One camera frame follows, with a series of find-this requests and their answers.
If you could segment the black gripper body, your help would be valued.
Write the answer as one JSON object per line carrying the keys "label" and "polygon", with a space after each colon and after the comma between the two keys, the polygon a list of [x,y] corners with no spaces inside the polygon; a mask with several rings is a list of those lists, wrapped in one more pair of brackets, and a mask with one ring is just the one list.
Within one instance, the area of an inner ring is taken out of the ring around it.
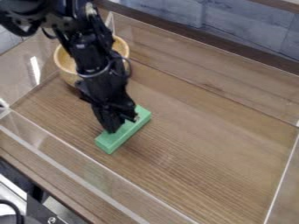
{"label": "black gripper body", "polygon": [[82,84],[77,87],[91,105],[113,108],[115,111],[117,105],[137,105],[127,93],[130,72],[125,58],[113,58],[103,69],[79,72],[79,77]]}

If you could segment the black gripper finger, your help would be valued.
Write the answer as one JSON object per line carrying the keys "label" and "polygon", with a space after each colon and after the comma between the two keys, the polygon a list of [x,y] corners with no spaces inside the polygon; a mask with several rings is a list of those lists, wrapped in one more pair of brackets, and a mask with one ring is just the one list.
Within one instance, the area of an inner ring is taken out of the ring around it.
{"label": "black gripper finger", "polygon": [[118,132],[126,120],[121,117],[119,113],[113,108],[105,108],[93,105],[93,111],[109,134]]}
{"label": "black gripper finger", "polygon": [[117,114],[122,123],[126,121],[135,123],[138,118],[137,105],[117,105]]}

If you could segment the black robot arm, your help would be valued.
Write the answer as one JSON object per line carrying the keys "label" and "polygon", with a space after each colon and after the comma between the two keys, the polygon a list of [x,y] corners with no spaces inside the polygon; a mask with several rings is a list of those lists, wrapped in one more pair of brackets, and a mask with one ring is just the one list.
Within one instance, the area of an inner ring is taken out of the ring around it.
{"label": "black robot arm", "polygon": [[137,119],[126,58],[114,50],[114,34],[93,0],[0,0],[0,25],[19,37],[42,31],[61,41],[75,60],[77,88],[107,132]]}

